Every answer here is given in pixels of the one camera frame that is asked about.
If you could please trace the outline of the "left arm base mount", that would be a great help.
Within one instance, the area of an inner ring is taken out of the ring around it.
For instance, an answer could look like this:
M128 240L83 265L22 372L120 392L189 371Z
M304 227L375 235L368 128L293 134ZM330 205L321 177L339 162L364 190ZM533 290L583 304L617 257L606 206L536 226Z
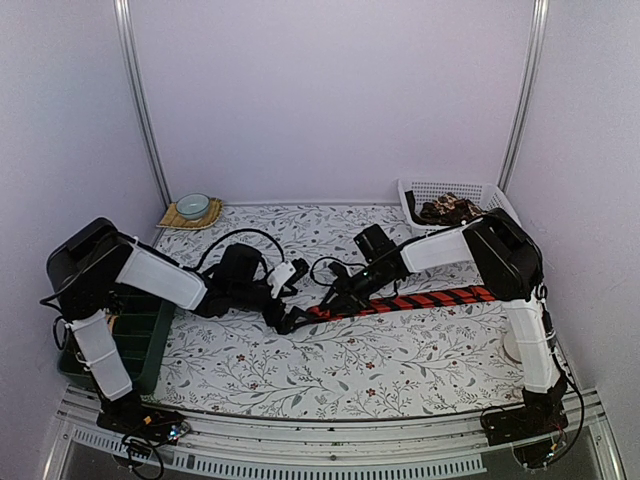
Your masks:
M175 446L191 432L186 417L177 411L152 408L143 404L137 392L110 400L99 395L100 410L96 424L105 430L122 435L129 468L139 477L143 461L155 462L159 473L164 471L165 461L160 449Z

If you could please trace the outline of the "red black striped tie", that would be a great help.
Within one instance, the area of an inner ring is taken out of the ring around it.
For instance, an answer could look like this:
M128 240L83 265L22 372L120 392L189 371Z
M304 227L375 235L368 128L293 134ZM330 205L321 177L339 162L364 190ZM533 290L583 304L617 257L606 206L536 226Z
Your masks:
M410 295L398 295L394 298L376 298L368 301L364 307L356 306L340 309L314 306L309 308L307 312L312 316L320 318L322 321L334 321L347 317L360 317L395 311L452 307L493 301L497 301L497 298L484 286L468 286L420 292Z

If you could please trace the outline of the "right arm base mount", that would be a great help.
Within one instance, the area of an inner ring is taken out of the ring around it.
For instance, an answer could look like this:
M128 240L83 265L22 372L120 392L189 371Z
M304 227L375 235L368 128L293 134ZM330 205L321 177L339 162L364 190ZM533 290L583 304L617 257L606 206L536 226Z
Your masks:
M521 406L514 409L495 406L484 409L479 417L480 426L489 445L502 445L547 435L545 440L514 447L513 456L516 462L528 471L545 470L558 463L577 443L585 422L584 396L574 383L570 382L569 386L577 395L580 405L579 423L572 439L568 438L569 420L561 402L550 414L545 414L538 406Z

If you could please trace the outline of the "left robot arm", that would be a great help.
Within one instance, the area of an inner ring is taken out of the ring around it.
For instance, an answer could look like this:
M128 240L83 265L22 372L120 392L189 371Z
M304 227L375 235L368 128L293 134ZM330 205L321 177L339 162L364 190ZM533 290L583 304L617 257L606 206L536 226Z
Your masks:
M58 247L46 272L54 289L41 304L58 310L67 323L99 394L112 402L111 419L128 434L148 426L148 412L129 395L133 381L117 351L107 323L117 308L116 292L127 286L203 318L219 318L231 309L260 313L279 333L289 333L302 311L286 307L296 283L308 273L306 260L282 260L257 277L265 264L260 251L245 245L226 247L218 263L205 268L178 263L98 217Z

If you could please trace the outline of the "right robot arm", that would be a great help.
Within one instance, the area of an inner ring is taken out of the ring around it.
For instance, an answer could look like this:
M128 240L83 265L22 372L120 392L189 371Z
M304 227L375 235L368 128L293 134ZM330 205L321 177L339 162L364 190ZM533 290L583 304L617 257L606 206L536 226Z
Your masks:
M552 424L567 382L553 357L554 329L544 307L542 255L531 237L503 209L495 208L469 223L411 238L390 240L379 225L355 239L367 262L349 275L333 267L335 280L319 306L333 316L353 315L369 307L383 287L421 273L464 261L474 262L483 288L503 302L524 371L523 407L517 427L537 436Z

